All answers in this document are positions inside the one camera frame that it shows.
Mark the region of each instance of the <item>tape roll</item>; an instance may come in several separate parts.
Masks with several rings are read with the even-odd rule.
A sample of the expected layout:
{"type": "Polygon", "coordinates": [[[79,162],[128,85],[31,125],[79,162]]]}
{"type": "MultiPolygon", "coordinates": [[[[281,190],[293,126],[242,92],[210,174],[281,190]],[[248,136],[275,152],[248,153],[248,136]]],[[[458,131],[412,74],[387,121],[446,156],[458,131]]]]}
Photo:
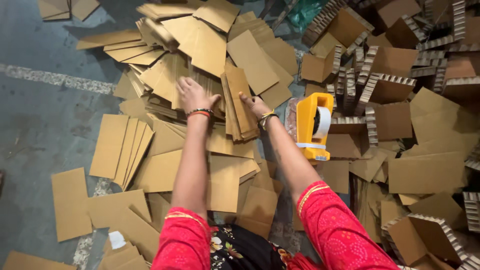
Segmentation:
{"type": "Polygon", "coordinates": [[[320,121],[312,138],[321,139],[327,136],[328,130],[330,129],[330,122],[332,121],[332,115],[330,114],[330,110],[325,107],[317,107],[317,111],[320,115],[320,121]]]}

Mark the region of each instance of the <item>green plastic bag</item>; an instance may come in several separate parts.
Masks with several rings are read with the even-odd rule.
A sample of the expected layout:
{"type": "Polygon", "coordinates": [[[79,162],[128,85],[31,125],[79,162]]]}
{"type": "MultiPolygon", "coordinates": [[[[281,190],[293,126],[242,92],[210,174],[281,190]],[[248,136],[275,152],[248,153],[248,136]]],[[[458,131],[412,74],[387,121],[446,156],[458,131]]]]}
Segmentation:
{"type": "Polygon", "coordinates": [[[298,27],[303,33],[327,2],[328,0],[299,0],[287,17],[293,26],[298,27]]]}

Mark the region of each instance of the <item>black bangle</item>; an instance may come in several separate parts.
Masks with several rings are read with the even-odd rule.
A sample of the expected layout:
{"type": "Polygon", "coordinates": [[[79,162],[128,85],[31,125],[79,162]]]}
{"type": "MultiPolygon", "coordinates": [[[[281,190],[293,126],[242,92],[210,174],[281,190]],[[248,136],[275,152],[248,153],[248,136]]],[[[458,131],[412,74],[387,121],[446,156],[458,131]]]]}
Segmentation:
{"type": "Polygon", "coordinates": [[[268,118],[270,118],[270,117],[272,117],[272,116],[278,117],[278,114],[276,114],[276,113],[269,113],[269,114],[267,114],[267,115],[264,115],[264,116],[258,121],[258,123],[260,123],[260,125],[262,126],[262,128],[263,128],[264,130],[266,130],[265,126],[266,126],[266,124],[267,124],[268,118]]]}
{"type": "Polygon", "coordinates": [[[194,110],[192,110],[192,111],[190,111],[190,112],[187,113],[187,117],[188,117],[190,114],[192,114],[192,113],[194,113],[194,112],[196,112],[196,111],[208,112],[208,114],[210,114],[210,117],[213,116],[213,111],[212,111],[212,110],[209,110],[209,109],[194,109],[194,110]]]}

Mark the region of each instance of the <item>red sleeve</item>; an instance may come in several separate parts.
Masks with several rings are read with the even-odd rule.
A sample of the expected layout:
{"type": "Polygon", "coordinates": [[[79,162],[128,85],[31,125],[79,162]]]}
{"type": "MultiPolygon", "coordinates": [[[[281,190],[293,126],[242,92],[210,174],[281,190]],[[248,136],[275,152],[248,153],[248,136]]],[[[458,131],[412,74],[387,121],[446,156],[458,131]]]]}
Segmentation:
{"type": "Polygon", "coordinates": [[[203,218],[185,208],[173,207],[165,217],[151,270],[209,270],[210,241],[210,227],[203,218]]]}
{"type": "Polygon", "coordinates": [[[398,270],[325,182],[315,182],[302,193],[297,212],[327,269],[398,270]]]}

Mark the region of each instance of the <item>person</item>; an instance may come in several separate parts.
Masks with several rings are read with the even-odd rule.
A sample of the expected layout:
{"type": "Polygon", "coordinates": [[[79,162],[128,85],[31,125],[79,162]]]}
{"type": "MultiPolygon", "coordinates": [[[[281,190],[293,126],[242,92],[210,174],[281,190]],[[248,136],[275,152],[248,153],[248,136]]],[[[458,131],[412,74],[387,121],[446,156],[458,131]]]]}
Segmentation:
{"type": "Polygon", "coordinates": [[[277,161],[288,183],[305,232],[323,264],[294,257],[237,225],[210,228],[206,222],[205,144],[211,114],[220,99],[208,97],[191,78],[177,83],[187,112],[187,134],[173,186],[172,208],[165,217],[151,270],[160,269],[388,269],[398,266],[367,235],[349,208],[322,181],[287,134],[280,119],[259,98],[240,99],[264,118],[277,161]]]}

